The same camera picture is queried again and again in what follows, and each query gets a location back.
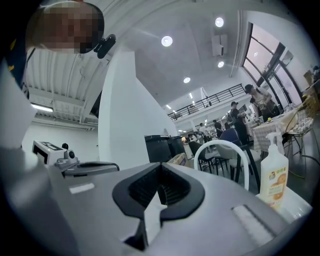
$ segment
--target recessed light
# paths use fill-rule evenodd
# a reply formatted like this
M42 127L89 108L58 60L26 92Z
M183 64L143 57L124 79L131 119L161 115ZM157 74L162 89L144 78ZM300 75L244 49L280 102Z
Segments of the recessed light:
M172 38L168 35L164 36L161 40L161 44L164 46L164 47L168 47L170 45L172 45Z
M185 84L187 84L187 83L189 83L190 82L190 77L186 77L184 80L183 80L183 82L185 83Z
M219 63L218 63L218 68L222 68L223 66L224 66L224 62L223 61L220 61Z
M224 25L224 20L221 17L215 19L215 25L218 28L221 28Z

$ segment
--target table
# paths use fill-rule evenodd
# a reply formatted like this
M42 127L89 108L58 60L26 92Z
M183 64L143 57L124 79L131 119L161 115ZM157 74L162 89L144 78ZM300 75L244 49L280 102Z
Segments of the table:
M253 128L254 150L268 152L270 141L266 136L269 133L280 132L281 135L286 133L286 128L296 113L296 109L272 118L272 122L265 122ZM290 123L289 130L298 122L298 115L295 115L293 122Z
M245 123L246 134L253 137L254 136L253 129L257 126L258 124L255 121L246 122Z
M286 187L281 207L276 211L288 222L292 223L298 218L311 212L312 206L308 204L302 197Z

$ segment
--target black hair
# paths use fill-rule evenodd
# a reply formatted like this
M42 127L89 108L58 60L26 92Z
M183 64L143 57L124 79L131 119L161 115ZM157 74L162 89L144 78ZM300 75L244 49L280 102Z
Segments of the black hair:
M79 53L81 54L86 54L93 50L104 36L105 31L105 18L102 11L92 3L85 2L85 4L96 10L98 26L97 29L92 31L91 40L80 43Z

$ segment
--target black trash bin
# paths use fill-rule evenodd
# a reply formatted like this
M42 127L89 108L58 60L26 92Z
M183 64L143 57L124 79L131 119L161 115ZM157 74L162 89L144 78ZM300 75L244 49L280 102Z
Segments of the black trash bin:
M173 157L168 145L169 136L149 135L144 139L150 163L168 162Z
M168 142L172 157L175 157L176 155L181 153L186 153L185 147L182 143L182 136L170 137L167 142Z

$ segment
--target small camera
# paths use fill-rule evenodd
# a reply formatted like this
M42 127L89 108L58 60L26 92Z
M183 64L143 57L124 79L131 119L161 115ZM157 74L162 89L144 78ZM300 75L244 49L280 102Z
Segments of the small camera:
M116 43L116 36L114 34L109 35L106 39L102 38L98 45L93 49L99 59L103 59L110 49Z

